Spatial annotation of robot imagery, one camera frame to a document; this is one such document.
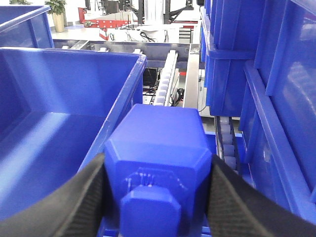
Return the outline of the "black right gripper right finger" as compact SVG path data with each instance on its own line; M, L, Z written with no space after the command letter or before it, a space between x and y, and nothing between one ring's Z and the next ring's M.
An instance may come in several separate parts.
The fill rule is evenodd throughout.
M316 226L252 188L212 156L206 216L214 237L314 237Z

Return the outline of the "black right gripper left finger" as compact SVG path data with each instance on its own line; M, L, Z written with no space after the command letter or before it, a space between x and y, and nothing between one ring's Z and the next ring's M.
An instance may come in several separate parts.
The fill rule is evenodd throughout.
M103 216L103 153L52 194L0 223L2 237L94 237Z

